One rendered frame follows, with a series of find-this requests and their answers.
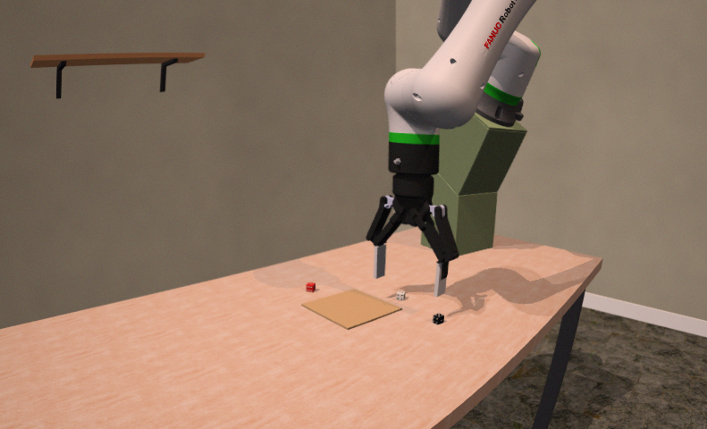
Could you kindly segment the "tan square mat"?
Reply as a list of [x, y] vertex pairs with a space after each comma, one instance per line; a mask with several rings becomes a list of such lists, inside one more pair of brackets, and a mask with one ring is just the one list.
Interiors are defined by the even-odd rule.
[[301, 306], [347, 330], [402, 310], [402, 307], [356, 289], [309, 301]]

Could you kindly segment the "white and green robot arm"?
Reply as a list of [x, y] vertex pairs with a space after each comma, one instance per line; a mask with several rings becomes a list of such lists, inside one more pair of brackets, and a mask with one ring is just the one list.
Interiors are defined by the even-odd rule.
[[423, 69], [397, 72], [384, 91], [390, 172], [437, 174], [440, 129], [475, 113], [505, 127], [522, 120], [541, 51], [515, 30], [535, 1], [442, 0], [436, 28], [444, 43]]

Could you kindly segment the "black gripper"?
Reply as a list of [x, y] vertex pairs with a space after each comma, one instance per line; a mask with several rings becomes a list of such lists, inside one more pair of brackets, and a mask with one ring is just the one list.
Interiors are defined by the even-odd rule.
[[[387, 243], [386, 241], [401, 224], [418, 226], [438, 259], [433, 295], [439, 297], [445, 293], [449, 262], [458, 258], [459, 252], [448, 220], [446, 205], [433, 206], [433, 181], [433, 176], [409, 178], [394, 174], [392, 193], [395, 196], [394, 198], [380, 197], [379, 208], [366, 240], [373, 242], [375, 246], [374, 278], [378, 279], [385, 276], [386, 244], [384, 243]], [[395, 213], [384, 227], [392, 207]], [[438, 231], [434, 227], [431, 213]]]

